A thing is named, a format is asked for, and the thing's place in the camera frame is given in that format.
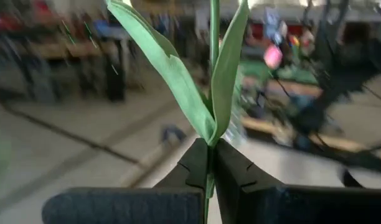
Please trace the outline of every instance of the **green mat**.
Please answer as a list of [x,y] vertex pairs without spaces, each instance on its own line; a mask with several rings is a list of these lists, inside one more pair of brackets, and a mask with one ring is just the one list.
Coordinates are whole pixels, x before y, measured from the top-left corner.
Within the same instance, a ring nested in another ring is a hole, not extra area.
[[[265,83],[271,78],[271,69],[269,69],[265,63],[256,60],[242,60],[239,63],[239,70],[244,76],[254,76],[261,83]],[[297,67],[279,70],[278,76],[280,80],[288,80],[310,85],[318,84],[316,77],[310,71]]]

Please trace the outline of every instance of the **red object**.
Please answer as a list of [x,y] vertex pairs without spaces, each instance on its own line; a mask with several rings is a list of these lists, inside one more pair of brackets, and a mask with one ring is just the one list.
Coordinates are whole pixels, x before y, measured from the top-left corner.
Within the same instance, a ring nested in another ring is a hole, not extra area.
[[45,1],[36,1],[34,7],[36,11],[50,11],[48,4]]
[[17,30],[21,28],[21,23],[9,16],[0,16],[0,30]]
[[295,35],[296,37],[301,37],[303,34],[302,25],[288,25],[288,34]]
[[303,41],[303,46],[308,46],[311,43],[311,40],[304,40]]
[[252,34],[254,38],[261,40],[264,36],[264,25],[263,24],[251,24],[250,25],[252,28]]
[[293,35],[289,35],[289,40],[292,45],[297,43],[297,38]]

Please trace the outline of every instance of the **blurred background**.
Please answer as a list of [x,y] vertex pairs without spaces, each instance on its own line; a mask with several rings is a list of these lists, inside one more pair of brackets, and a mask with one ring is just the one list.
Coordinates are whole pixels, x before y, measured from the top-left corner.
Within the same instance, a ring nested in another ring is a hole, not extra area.
[[[324,3],[313,1],[308,15],[312,33]],[[345,34],[359,35],[361,29],[355,27],[379,29],[375,3],[351,1],[339,43]],[[288,36],[301,38],[308,3],[249,0],[249,5],[253,8],[238,73],[255,91],[262,90],[267,72],[261,62],[269,45],[263,36],[265,7],[276,8]],[[173,43],[196,84],[208,90],[209,1],[138,0],[133,6]],[[221,1],[221,39],[237,7],[238,1]],[[332,19],[336,16],[338,11],[331,12]],[[295,72],[300,70],[307,75]],[[312,69],[298,59],[282,77],[296,95],[317,96],[321,91]],[[280,86],[264,84],[273,98],[287,103]],[[322,130],[326,139],[348,142],[348,151],[381,140],[381,77],[365,86],[329,108]],[[264,121],[271,125],[270,134],[286,144],[280,136],[283,127],[276,126],[263,103],[253,94],[243,97],[251,98],[253,109],[234,109],[225,138],[234,145],[246,141],[248,155],[257,155],[256,148],[271,146],[247,134],[257,124],[259,131],[264,129]],[[160,74],[103,0],[0,0],[0,224],[41,224],[44,202],[70,187],[145,186],[146,177],[161,178],[151,171],[189,146],[181,143],[194,136]],[[321,183],[314,179],[302,184]]]

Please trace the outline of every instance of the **black plastic mount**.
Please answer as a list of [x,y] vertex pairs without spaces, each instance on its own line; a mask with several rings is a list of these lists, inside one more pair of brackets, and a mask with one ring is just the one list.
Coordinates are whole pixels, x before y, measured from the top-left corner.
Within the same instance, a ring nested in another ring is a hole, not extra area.
[[[371,38],[363,42],[360,49],[357,45],[345,45],[342,48],[354,49],[349,54],[356,52],[366,55],[365,59],[357,60],[352,64],[343,64],[340,47],[337,43],[337,34],[348,11],[349,0],[341,0],[335,6],[327,0],[324,7],[319,28],[316,34],[314,58],[322,63],[320,76],[329,74],[329,81],[323,86],[323,92],[310,105],[303,108],[298,114],[290,117],[293,126],[302,134],[309,134],[319,130],[324,123],[324,112],[335,103],[343,94],[358,90],[364,83],[381,74],[381,41]],[[338,8],[339,16],[333,22],[328,22],[329,12]]]
[[[224,140],[214,150],[223,224],[381,223],[381,190],[286,185]],[[204,222],[207,145],[197,139],[152,189],[71,189],[51,198],[45,224]]]
[[70,189],[43,207],[45,224],[204,222],[207,144],[196,139],[175,168],[151,189]]
[[286,185],[224,140],[215,151],[224,224],[381,223],[381,190]]

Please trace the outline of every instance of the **cable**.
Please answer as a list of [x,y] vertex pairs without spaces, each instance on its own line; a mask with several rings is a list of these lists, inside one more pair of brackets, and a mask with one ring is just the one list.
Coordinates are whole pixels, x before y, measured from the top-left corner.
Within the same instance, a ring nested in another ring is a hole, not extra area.
[[[325,148],[330,148],[330,146],[327,145],[326,142],[323,141],[323,139],[320,137],[320,135],[319,135],[319,131],[315,131],[315,136],[316,136],[316,138],[322,143],[322,145],[323,145]],[[317,146],[318,146],[318,148],[319,148],[321,151],[326,151],[326,150],[325,150],[324,148],[322,148],[321,146],[319,146],[319,145],[317,145]]]
[[283,84],[279,81],[278,78],[275,78],[275,80],[279,83],[279,86],[282,88],[282,90],[284,91],[284,93],[286,94],[286,96],[288,96],[289,98],[291,98],[290,94],[286,91],[286,88],[283,86]]
[[376,146],[372,146],[370,149],[361,150],[359,152],[355,152],[355,154],[351,155],[347,158],[346,162],[343,162],[343,170],[341,173],[341,181],[344,184],[345,187],[358,187],[358,188],[364,188],[362,184],[360,184],[349,172],[350,161],[358,159],[362,156],[372,155],[373,152],[381,150],[381,144],[378,144]]
[[365,85],[362,85],[362,87],[364,87],[367,91],[369,91],[371,94],[376,96],[376,98],[378,98],[381,101],[381,96],[379,94],[377,94],[376,92],[374,92],[373,90],[371,90],[369,87],[367,87]]

